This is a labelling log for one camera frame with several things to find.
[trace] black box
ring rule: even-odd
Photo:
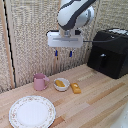
[[[92,43],[92,51],[87,65],[111,78],[118,79],[128,73],[128,34],[115,29],[99,31],[94,41],[111,42]]]

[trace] small bowl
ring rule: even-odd
[[[65,85],[65,87],[59,87],[59,86],[57,86],[57,85],[55,84],[55,81],[56,81],[56,80],[62,81],[63,84]],[[57,79],[54,80],[54,87],[55,87],[58,91],[60,91],[60,92],[66,91],[66,90],[68,89],[69,85],[70,85],[69,81],[66,80],[66,79],[64,79],[64,78],[57,78]]]

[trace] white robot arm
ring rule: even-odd
[[[63,30],[71,30],[74,27],[82,27],[89,24],[94,17],[94,10],[92,7],[88,7],[95,1],[96,0],[62,0],[57,17],[60,27]]]
[[[47,33],[50,47],[80,48],[83,45],[83,36],[79,27],[88,25],[94,18],[93,7],[96,0],[62,0],[58,12],[60,30],[51,30]]]

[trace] wooden countertop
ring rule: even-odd
[[[73,94],[71,87],[57,91],[53,81],[58,77],[77,82],[82,93]],[[82,65],[49,78],[49,87],[43,91],[35,91],[31,83],[0,94],[0,128],[12,128],[9,109],[25,96],[39,95],[54,104],[56,119],[50,128],[109,128],[128,102],[128,75],[114,80]]]

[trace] wicker panel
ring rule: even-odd
[[[11,11],[17,56],[16,75],[22,86],[33,81],[33,75],[53,74],[54,50],[47,45],[46,33],[57,29],[59,0],[11,0]]]
[[[80,29],[82,29],[82,31],[84,33],[83,36],[84,36],[85,40],[90,40],[90,33],[93,29],[94,20],[90,25],[80,28]],[[86,55],[86,47],[87,47],[87,43],[84,43],[81,48],[75,49],[72,57],[69,57],[69,53],[70,53],[70,51],[73,51],[74,49],[61,48],[60,72],[84,64],[85,63],[85,55]]]
[[[0,93],[11,89],[11,77],[5,43],[5,33],[3,30],[3,20],[0,12]]]
[[[98,22],[95,28],[99,30],[109,28],[128,29],[128,1],[127,0],[102,0]]]

